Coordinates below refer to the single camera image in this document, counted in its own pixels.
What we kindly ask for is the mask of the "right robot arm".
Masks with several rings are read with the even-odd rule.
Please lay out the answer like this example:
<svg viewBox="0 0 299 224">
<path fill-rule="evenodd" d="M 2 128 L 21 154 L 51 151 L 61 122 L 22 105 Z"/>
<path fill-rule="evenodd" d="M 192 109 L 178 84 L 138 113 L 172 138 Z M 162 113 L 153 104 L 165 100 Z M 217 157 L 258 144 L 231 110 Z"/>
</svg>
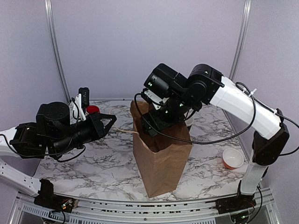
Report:
<svg viewBox="0 0 299 224">
<path fill-rule="evenodd" d="M 141 96 L 154 106 L 142 115 L 144 131 L 150 136 L 185 122 L 188 111 L 198 112 L 203 105 L 223 109 L 255 130 L 251 160 L 238 194 L 232 197 L 236 209 L 249 202 L 266 169 L 278 159 L 290 137 L 280 110 L 266 108 L 244 84 L 232 82 L 207 64 L 196 65 L 185 77 L 161 63 L 145 80 Z"/>
</svg>

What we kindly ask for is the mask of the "brown paper bag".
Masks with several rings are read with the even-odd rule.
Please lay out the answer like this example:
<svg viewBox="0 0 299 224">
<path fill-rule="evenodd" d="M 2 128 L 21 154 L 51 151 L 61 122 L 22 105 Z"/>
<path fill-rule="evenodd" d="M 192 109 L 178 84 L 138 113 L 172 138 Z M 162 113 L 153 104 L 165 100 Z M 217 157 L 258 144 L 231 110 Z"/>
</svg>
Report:
<svg viewBox="0 0 299 224">
<path fill-rule="evenodd" d="M 135 102 L 130 104 L 133 118 L 133 154 L 149 198 L 175 191 L 192 144 L 162 135 L 150 137 L 144 131 Z"/>
</svg>

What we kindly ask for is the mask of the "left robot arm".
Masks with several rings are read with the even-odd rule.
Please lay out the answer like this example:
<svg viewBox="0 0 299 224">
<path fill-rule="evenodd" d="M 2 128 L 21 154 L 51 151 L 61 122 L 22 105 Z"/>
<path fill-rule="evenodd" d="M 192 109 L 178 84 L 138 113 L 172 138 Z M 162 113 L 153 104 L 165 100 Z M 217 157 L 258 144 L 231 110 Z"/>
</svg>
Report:
<svg viewBox="0 0 299 224">
<path fill-rule="evenodd" d="M 115 115 L 94 112 L 86 119 L 70 122 L 70 109 L 63 102 L 42 104 L 35 122 L 22 123 L 0 133 L 0 153 L 13 153 L 23 159 L 49 156 L 58 162 L 73 149 L 85 150 L 85 144 L 105 137 L 117 120 Z M 20 178 L 11 176 L 15 173 Z M 34 203 L 51 209 L 71 211 L 74 199 L 58 196 L 46 179 L 26 177 L 17 170 L 1 166 L 1 177 L 14 180 L 19 188 L 34 197 Z"/>
</svg>

